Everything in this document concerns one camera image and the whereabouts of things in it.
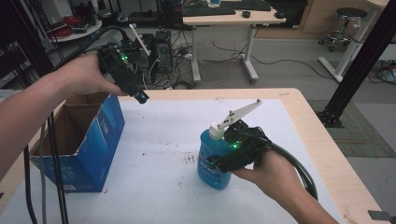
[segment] right hand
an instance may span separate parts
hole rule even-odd
[[[262,154],[260,166],[233,171],[240,178],[256,184],[266,195],[278,201],[295,190],[305,190],[291,163],[273,150]]]

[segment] bottle cap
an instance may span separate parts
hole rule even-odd
[[[212,122],[209,128],[209,136],[214,140],[220,140],[224,136],[224,129],[218,128],[216,122]]]

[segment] blue bottle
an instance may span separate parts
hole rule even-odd
[[[217,168],[211,168],[209,157],[221,157],[232,151],[230,145],[222,139],[224,130],[219,130],[217,123],[212,123],[209,129],[201,133],[201,148],[198,155],[198,176],[210,187],[225,189],[230,183],[231,173],[222,173]]]

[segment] keyboard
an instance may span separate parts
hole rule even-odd
[[[187,0],[183,4],[183,8],[198,8],[198,7],[209,7],[206,0],[205,1],[197,1],[197,0]]]
[[[270,4],[265,1],[221,1],[220,7],[253,11],[271,11]]]
[[[235,15],[230,7],[198,7],[181,9],[183,17]]]

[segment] fingers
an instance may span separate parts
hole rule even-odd
[[[247,181],[255,183],[255,173],[252,170],[249,170],[247,168],[241,168],[232,171],[232,173],[239,178],[246,179]]]
[[[112,84],[105,79],[103,79],[103,81],[101,82],[99,91],[107,91],[107,92],[113,93],[117,96],[128,95],[126,92],[122,91],[119,86]]]

